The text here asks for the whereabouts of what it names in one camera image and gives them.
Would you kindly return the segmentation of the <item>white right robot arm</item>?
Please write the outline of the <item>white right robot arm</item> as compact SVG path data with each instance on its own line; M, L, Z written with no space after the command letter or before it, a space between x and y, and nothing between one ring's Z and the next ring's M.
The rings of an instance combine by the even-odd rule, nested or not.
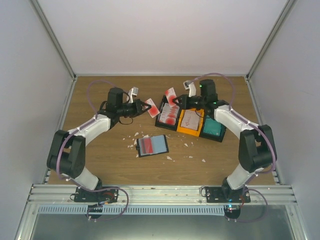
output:
M235 170L221 185L221 196L228 203L244 193L246 185L257 175L272 172L276 167L277 152L273 132L268 125L258 125L237 113L232 105L219 100L213 80L201 80L200 95L193 81L185 81L188 94L173 99L183 110L197 109L225 126L239 139L238 161Z

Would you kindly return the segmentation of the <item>black leather card holder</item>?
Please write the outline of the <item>black leather card holder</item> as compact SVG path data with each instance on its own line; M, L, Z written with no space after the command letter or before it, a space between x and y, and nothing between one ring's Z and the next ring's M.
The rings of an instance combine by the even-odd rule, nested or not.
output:
M153 153L151 154L142 154L141 153L141 140L144 138L151 138ZM169 146L167 142L167 137L163 135L151 136L151 137L143 137L138 138L136 141L137 155L139 158L149 157L153 155L166 154L169 152Z

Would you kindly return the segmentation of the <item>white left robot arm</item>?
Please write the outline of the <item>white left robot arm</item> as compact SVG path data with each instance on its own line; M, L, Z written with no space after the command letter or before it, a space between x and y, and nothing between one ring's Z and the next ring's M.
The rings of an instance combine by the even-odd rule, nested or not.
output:
M100 179L86 168L86 147L99 135L111 130L121 118L133 119L152 106L140 99L133 87L128 93L118 87L109 90L107 100L102 102L97 113L87 122L71 130L55 132L46 165L59 177L73 181L85 190L86 197L98 202L103 197Z

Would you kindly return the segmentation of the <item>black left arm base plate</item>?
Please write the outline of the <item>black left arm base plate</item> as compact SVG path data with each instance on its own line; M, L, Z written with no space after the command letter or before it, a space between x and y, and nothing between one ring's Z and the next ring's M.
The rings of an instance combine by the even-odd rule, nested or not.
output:
M75 193L70 195L70 199L76 203L100 203L110 204L118 201L119 189L109 187L107 190L92 192L83 188L76 188Z

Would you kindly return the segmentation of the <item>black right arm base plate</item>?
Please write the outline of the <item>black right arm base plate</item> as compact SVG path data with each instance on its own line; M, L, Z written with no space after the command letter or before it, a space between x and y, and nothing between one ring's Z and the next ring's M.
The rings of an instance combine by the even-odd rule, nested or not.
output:
M242 189L231 190L226 194L221 186L205 186L201 193L205 196L207 203L250 203L250 196L243 193Z

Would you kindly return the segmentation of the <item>red white credit card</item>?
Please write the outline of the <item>red white credit card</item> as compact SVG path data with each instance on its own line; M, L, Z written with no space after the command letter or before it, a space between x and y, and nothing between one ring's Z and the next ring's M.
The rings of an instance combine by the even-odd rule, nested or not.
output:
M150 155L153 153L153 145L151 138L143 138L140 141L140 149L142 155Z

